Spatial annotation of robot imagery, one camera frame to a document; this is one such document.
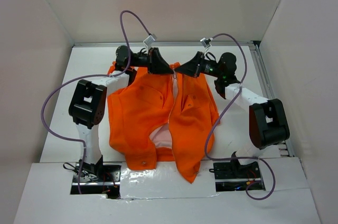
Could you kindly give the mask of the orange jacket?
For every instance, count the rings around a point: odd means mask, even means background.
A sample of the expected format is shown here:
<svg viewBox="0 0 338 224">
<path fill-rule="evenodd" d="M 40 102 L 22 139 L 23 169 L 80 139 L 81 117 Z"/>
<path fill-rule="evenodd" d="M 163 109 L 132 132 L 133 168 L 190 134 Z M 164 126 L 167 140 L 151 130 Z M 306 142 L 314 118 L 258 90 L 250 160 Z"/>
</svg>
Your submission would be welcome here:
<svg viewBox="0 0 338 224">
<path fill-rule="evenodd" d="M 174 162 L 194 182 L 202 159 L 211 151 L 211 128 L 219 117 L 204 75 L 149 74 L 138 68 L 134 82 L 107 97 L 109 145 L 133 171 Z"/>
</svg>

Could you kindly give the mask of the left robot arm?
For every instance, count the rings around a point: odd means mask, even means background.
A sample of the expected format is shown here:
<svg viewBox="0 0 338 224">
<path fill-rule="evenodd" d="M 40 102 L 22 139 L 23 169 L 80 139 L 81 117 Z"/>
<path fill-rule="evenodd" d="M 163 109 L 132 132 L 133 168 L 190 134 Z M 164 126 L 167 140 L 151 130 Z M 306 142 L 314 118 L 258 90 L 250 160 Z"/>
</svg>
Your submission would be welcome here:
<svg viewBox="0 0 338 224">
<path fill-rule="evenodd" d="M 78 81 L 70 106 L 69 115 L 76 124 L 80 139 L 86 144 L 79 161 L 82 170 L 92 181 L 104 177 L 103 156 L 99 148 L 98 125 L 105 114 L 107 97 L 117 90 L 131 85 L 137 71 L 134 67 L 145 68 L 150 74 L 169 75 L 174 71 L 162 58 L 158 48 L 146 51 L 144 48 L 134 53 L 121 45 L 116 50 L 115 68 L 107 77 L 99 80 Z"/>
</svg>

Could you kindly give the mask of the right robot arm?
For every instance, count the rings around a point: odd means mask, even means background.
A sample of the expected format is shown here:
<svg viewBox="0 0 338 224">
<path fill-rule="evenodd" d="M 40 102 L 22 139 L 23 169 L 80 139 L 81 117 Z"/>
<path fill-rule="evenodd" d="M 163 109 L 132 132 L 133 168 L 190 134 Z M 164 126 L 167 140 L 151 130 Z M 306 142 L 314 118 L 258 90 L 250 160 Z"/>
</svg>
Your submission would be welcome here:
<svg viewBox="0 0 338 224">
<path fill-rule="evenodd" d="M 279 99 L 267 99 L 243 87 L 235 75 L 236 62 L 236 56 L 230 52 L 223 53 L 218 61 L 210 52 L 197 52 L 190 61 L 179 66 L 176 72 L 193 78 L 201 74 L 215 77 L 216 92 L 248 112 L 250 142 L 235 151 L 230 161 L 232 175 L 241 178 L 253 169 L 253 162 L 266 147 L 289 139 L 290 131 L 283 103 Z"/>
</svg>

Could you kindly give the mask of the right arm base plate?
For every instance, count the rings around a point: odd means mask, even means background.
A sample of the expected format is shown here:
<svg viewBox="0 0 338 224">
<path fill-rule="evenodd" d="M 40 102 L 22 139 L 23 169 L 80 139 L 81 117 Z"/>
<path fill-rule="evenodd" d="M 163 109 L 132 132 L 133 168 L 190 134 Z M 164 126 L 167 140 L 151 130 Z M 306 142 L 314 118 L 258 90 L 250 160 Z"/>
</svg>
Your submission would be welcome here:
<svg viewBox="0 0 338 224">
<path fill-rule="evenodd" d="M 214 162 L 209 172 L 214 175 L 217 192 L 265 188 L 256 158 Z"/>
</svg>

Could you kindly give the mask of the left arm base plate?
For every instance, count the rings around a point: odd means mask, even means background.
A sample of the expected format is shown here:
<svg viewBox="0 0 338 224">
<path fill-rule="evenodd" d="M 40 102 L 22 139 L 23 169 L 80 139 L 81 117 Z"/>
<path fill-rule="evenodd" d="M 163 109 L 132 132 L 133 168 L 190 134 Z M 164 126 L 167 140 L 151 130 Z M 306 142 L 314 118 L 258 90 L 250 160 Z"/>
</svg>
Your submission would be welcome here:
<svg viewBox="0 0 338 224">
<path fill-rule="evenodd" d="M 98 175 L 83 169 L 80 177 L 78 177 L 78 163 L 73 165 L 65 162 L 63 168 L 73 173 L 71 195 L 80 194 L 79 186 L 82 194 L 103 194 L 108 199 L 120 198 L 121 165 L 104 164 L 102 173 Z"/>
</svg>

